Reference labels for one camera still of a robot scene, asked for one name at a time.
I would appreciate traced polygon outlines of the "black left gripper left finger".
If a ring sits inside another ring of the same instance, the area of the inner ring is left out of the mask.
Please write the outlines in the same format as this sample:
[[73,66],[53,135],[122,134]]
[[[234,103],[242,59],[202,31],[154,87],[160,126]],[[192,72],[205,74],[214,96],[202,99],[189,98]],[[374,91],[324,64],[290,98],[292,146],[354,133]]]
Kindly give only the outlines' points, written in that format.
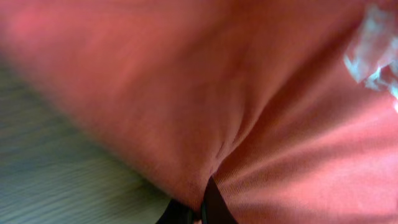
[[193,211],[184,204],[172,199],[155,224],[193,224],[193,222]]

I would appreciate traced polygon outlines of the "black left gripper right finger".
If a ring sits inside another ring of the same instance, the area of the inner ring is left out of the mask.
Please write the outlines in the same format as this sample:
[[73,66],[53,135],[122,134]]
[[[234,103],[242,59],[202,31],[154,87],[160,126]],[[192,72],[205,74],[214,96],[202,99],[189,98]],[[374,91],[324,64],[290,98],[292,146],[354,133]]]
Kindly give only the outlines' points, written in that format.
[[214,179],[207,183],[201,205],[202,224],[238,224],[229,211]]

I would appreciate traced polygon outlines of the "orange printed t-shirt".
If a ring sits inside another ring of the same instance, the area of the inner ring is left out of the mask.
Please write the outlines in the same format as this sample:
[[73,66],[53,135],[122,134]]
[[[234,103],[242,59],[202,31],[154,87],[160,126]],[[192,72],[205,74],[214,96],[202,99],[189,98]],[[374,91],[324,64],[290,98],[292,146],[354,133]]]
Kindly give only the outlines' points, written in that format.
[[397,222],[396,1],[2,1],[1,55],[194,212]]

